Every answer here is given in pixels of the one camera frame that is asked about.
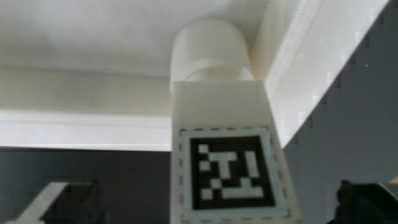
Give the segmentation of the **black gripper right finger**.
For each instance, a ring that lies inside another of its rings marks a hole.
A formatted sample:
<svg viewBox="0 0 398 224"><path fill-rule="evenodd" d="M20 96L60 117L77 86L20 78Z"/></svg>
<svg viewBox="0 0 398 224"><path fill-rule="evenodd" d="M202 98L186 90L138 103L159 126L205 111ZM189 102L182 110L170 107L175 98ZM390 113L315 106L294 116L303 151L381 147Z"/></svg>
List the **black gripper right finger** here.
<svg viewBox="0 0 398 224"><path fill-rule="evenodd" d="M342 181L335 224L398 224L398 183Z"/></svg>

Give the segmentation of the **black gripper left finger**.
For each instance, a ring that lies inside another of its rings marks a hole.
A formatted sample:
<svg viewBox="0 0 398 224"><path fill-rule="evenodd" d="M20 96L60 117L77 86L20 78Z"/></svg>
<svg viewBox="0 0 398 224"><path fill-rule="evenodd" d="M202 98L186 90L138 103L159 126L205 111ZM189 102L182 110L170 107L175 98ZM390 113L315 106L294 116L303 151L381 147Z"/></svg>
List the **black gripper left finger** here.
<svg viewBox="0 0 398 224"><path fill-rule="evenodd" d="M100 183L52 182L15 224L109 224L107 199Z"/></svg>

